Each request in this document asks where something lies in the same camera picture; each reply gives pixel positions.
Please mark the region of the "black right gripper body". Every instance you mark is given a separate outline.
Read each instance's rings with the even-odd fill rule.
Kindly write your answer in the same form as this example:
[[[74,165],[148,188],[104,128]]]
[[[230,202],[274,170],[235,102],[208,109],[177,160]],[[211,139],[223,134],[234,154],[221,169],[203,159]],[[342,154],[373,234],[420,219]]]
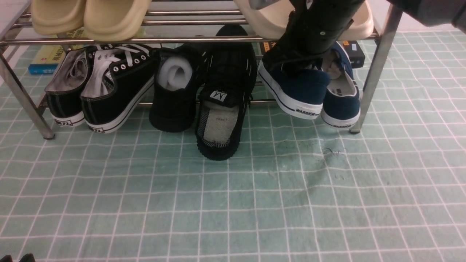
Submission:
[[[352,24],[362,0],[293,0],[285,33],[263,56],[266,70],[296,74],[320,66],[324,55]]]

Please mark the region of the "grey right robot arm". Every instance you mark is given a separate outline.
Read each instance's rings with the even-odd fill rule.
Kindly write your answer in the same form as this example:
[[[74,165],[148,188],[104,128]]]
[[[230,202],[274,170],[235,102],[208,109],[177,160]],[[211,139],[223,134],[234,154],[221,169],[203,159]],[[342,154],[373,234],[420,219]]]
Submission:
[[[348,28],[362,0],[293,0],[285,33],[262,58],[266,69],[286,63],[306,67],[324,57]],[[427,27],[451,24],[465,31],[464,0],[391,0]]]

